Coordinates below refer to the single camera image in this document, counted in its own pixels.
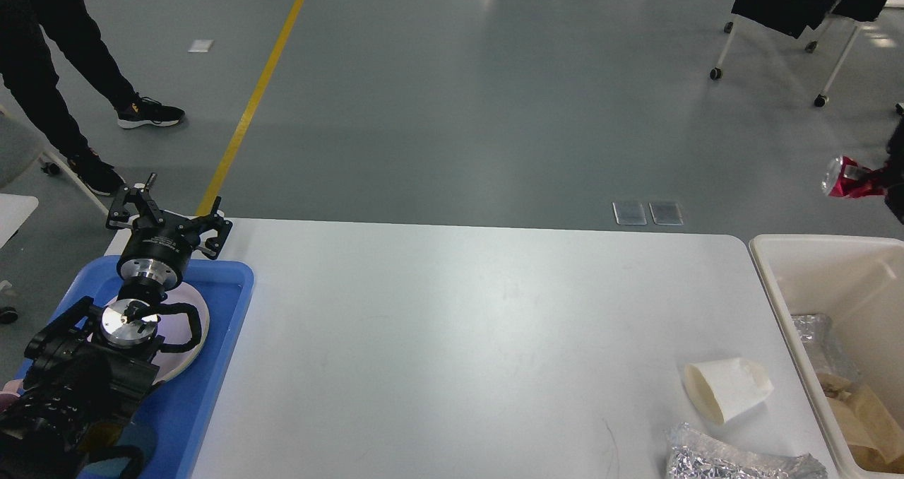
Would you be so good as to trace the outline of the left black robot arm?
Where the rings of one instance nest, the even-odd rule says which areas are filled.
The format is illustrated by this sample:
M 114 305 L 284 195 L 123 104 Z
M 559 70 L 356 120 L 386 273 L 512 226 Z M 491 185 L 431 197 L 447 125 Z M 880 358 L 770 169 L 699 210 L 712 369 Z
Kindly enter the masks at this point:
M 201 310 L 170 302 L 194 252 L 216 260 L 232 222 L 213 199 L 205 215 L 159 208 L 155 175 L 117 189 L 106 227 L 127 229 L 112 302 L 81 297 L 29 341 L 25 378 L 2 392 L 2 476 L 75 478 L 88 465 L 125 460 L 119 474 L 136 478 L 145 454 L 119 438 L 158 387 L 161 354 L 194 353 L 206 340 Z

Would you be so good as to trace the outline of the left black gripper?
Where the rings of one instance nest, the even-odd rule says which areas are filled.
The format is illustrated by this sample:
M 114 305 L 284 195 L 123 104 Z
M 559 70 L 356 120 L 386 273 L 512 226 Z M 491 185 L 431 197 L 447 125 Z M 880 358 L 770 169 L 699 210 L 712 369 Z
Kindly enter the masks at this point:
M 193 252 L 218 259 L 233 224 L 220 212 L 221 196 L 213 200 L 207 215 L 189 219 L 162 214 L 150 196 L 155 180 L 152 172 L 145 183 L 119 187 L 109 205 L 106 228 L 131 229 L 117 263 L 122 280 L 149 278 L 164 289 L 174 289 L 183 282 Z

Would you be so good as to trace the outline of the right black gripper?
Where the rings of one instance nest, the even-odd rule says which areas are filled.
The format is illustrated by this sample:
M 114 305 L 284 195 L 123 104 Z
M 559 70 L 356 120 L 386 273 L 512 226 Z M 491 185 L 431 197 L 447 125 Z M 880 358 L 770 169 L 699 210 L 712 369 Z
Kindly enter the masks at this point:
M 865 189 L 886 189 L 886 205 L 903 223 L 903 119 L 886 146 L 888 158 L 881 169 L 865 170 L 858 182 Z

